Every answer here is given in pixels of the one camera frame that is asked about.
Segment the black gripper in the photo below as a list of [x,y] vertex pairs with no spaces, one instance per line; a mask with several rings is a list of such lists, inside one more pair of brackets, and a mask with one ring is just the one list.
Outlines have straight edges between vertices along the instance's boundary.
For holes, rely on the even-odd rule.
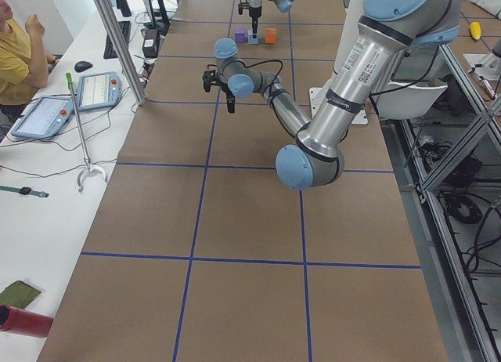
[[229,86],[226,83],[221,83],[220,88],[226,94],[227,111],[230,114],[234,114],[235,113],[235,96],[232,93],[232,90],[229,88]]
[[262,7],[249,7],[249,16],[252,18],[252,38],[258,37],[258,19],[261,17]]

